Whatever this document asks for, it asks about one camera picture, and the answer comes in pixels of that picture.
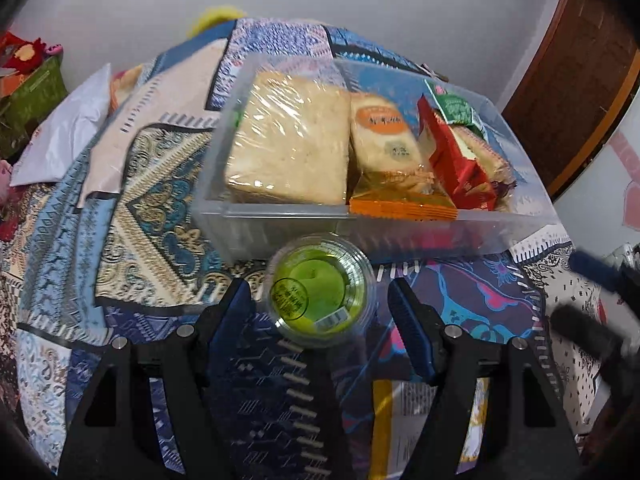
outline wooden door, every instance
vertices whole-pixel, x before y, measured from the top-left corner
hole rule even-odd
[[[601,0],[560,0],[503,115],[552,197],[590,162],[630,103],[631,32]]]

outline silver bolt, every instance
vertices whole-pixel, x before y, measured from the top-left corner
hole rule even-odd
[[[119,335],[116,339],[111,341],[111,346],[116,350],[122,350],[127,345],[127,338]]]
[[[184,324],[180,325],[175,333],[177,333],[177,335],[180,337],[189,337],[195,331],[196,329],[194,329],[193,325]]]
[[[511,340],[511,344],[514,345],[518,350],[524,350],[528,345],[527,342],[524,341],[521,337],[514,337]]]
[[[457,339],[462,335],[462,329],[458,325],[447,325],[444,327],[444,333],[453,339]]]

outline orange label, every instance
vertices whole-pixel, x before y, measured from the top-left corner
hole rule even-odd
[[[366,106],[356,112],[356,121],[382,135],[397,135],[408,130],[402,115],[390,106]]]

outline packaged pastry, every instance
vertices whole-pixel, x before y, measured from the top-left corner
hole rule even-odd
[[[460,209],[495,210],[516,185],[509,163],[465,126],[447,124],[424,95],[418,113],[418,142],[453,203]]]
[[[486,141],[487,132],[480,115],[462,97],[447,92],[435,82],[427,81],[427,88],[436,103],[440,116],[449,126],[466,126],[480,139]]]
[[[346,201],[350,94],[281,72],[258,72],[226,162],[239,202]]]
[[[456,207],[391,102],[379,95],[352,94],[351,142],[358,180],[350,212],[383,218],[456,218]]]

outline yellow fluffy object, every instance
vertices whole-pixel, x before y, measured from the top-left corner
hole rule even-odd
[[[198,18],[198,21],[195,22],[189,33],[189,38],[195,38],[198,34],[220,23],[237,20],[245,16],[246,14],[242,12],[242,10],[236,9],[233,6],[211,7],[205,10]]]

